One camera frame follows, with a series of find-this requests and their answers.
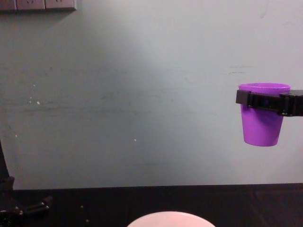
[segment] black stand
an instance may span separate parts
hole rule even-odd
[[[53,202],[51,196],[31,206],[23,206],[14,199],[12,194],[15,178],[9,176],[2,149],[0,150],[0,167],[0,173],[3,173],[3,177],[0,178],[0,227],[21,226],[26,218],[45,215]]]
[[[274,111],[285,117],[303,116],[303,90],[291,90],[277,96],[238,90],[236,103],[249,108]]]

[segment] purple cup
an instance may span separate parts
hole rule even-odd
[[[241,84],[239,90],[270,95],[289,92],[290,86],[276,83]],[[283,117],[275,112],[241,105],[244,141],[250,145],[271,147],[278,143]]]

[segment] white plate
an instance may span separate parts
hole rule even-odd
[[[128,227],[215,227],[198,216],[182,212],[159,212],[143,216]]]

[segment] electrical outlet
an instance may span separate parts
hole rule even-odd
[[[72,9],[77,8],[77,0],[45,0],[46,9]]]
[[[16,0],[0,0],[0,11],[17,10]]]
[[[17,0],[17,10],[45,9],[44,0]]]

